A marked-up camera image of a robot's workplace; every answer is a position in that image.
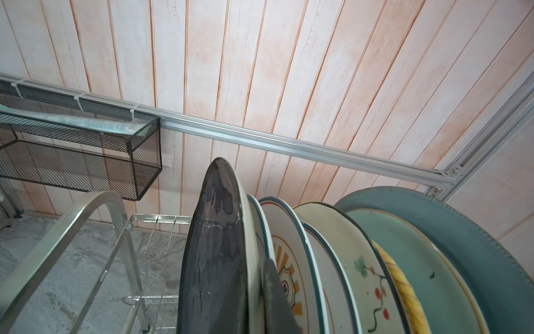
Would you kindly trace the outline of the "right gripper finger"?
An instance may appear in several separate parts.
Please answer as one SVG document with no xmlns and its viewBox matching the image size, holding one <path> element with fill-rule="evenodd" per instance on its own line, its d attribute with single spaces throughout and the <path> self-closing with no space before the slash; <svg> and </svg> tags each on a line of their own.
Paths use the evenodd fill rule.
<svg viewBox="0 0 534 334">
<path fill-rule="evenodd" d="M 274 261 L 264 260 L 262 269 L 265 333 L 300 333 Z"/>
</svg>

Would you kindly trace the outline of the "orange sunburst plate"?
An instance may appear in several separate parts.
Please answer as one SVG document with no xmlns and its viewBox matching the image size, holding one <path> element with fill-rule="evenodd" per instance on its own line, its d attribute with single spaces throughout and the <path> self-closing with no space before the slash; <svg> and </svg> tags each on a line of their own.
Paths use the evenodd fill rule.
<svg viewBox="0 0 534 334">
<path fill-rule="evenodd" d="M 301 333 L 329 333 L 325 294 L 310 240 L 295 211 L 273 196 L 259 200 L 286 299 Z"/>
<path fill-rule="evenodd" d="M 325 295 L 331 333 L 361 333 L 361 321 L 346 272 L 326 238 L 303 222 L 309 238 Z"/>
</svg>

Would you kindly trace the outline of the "dark navy plate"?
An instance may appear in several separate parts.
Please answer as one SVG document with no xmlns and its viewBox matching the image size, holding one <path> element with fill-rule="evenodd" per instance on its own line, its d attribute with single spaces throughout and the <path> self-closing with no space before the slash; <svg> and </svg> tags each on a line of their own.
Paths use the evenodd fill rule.
<svg viewBox="0 0 534 334">
<path fill-rule="evenodd" d="M 182 262 L 177 333 L 263 333 L 261 269 L 252 210 L 232 165 L 203 180 Z"/>
</svg>

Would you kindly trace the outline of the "white plate black clover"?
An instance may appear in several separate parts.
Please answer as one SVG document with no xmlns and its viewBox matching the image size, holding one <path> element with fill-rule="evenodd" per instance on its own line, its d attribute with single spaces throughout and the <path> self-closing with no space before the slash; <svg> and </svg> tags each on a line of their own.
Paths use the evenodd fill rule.
<svg viewBox="0 0 534 334">
<path fill-rule="evenodd" d="M 276 262 L 271 231 L 264 211 L 259 201 L 254 196 L 248 194 L 247 198 L 253 216 L 254 232 L 257 240 L 259 256 L 262 260 L 271 259 Z"/>
</svg>

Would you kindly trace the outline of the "cream floral plate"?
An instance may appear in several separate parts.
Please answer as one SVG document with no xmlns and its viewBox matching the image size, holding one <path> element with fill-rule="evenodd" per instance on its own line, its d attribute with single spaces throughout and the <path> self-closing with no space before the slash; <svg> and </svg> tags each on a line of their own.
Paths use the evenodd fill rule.
<svg viewBox="0 0 534 334">
<path fill-rule="evenodd" d="M 412 327 L 385 261 L 349 215 L 325 203 L 294 209 L 329 243 L 350 282 L 364 333 L 411 333 Z"/>
</svg>

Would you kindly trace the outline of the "yellow woven plate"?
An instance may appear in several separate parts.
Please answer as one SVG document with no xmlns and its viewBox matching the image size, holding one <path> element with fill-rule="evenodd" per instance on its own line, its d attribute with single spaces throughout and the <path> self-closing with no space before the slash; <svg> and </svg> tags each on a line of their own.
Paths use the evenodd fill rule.
<svg viewBox="0 0 534 334">
<path fill-rule="evenodd" d="M 392 276 L 395 287 L 399 293 L 399 298 L 403 305 L 403 309 L 406 312 L 407 320 L 410 324 L 410 330 L 412 333 L 431 334 L 431 329 L 425 312 L 405 274 L 395 263 L 393 258 L 376 242 L 374 242 L 374 246 L 377 248 L 380 256 L 388 268 L 389 273 Z"/>
</svg>

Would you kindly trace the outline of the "steel wire dish rack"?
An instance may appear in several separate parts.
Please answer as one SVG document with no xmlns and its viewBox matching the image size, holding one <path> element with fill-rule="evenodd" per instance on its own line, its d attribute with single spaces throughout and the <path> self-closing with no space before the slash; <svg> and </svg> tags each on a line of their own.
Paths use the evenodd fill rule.
<svg viewBox="0 0 534 334">
<path fill-rule="evenodd" d="M 100 207 L 19 306 L 1 302 L 3 333 L 175 333 L 187 217 Z"/>
</svg>

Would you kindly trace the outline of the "light teal flower plate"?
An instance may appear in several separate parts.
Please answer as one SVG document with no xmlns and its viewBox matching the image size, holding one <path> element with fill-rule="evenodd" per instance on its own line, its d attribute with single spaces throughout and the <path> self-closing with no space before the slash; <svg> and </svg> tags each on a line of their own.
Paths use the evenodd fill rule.
<svg viewBox="0 0 534 334">
<path fill-rule="evenodd" d="M 388 212 L 348 213 L 400 267 L 432 333 L 489 333 L 474 295 L 456 268 L 420 230 Z"/>
</svg>

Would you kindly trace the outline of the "grey green plate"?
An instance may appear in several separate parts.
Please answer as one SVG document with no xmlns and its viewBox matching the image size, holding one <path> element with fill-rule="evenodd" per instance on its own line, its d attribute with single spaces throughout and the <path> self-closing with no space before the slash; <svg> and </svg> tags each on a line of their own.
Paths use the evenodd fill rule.
<svg viewBox="0 0 534 334">
<path fill-rule="evenodd" d="M 491 333 L 533 332 L 533 279 L 495 238 L 424 193 L 394 186 L 361 189 L 335 207 L 380 210 L 412 224 L 445 254 L 473 293 Z"/>
</svg>

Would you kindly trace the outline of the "aluminium frame rail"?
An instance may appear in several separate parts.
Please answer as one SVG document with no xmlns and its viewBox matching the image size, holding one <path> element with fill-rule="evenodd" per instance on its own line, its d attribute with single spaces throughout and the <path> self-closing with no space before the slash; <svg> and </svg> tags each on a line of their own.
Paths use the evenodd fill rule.
<svg viewBox="0 0 534 334">
<path fill-rule="evenodd" d="M 267 134 L 194 116 L 140 106 L 161 117 L 173 131 L 220 140 L 292 157 L 428 185 L 428 195 L 445 201 L 484 166 L 533 117 L 533 77 L 520 86 L 446 171 L 430 170 L 315 143 Z"/>
</svg>

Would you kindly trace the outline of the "black mesh wall basket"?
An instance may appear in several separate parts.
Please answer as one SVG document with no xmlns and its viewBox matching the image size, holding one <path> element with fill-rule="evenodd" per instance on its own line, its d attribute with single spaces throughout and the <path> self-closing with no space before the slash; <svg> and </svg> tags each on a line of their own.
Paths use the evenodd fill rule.
<svg viewBox="0 0 534 334">
<path fill-rule="evenodd" d="M 139 104 L 1 80 L 3 178 L 137 201 L 161 171 L 161 118 Z"/>
</svg>

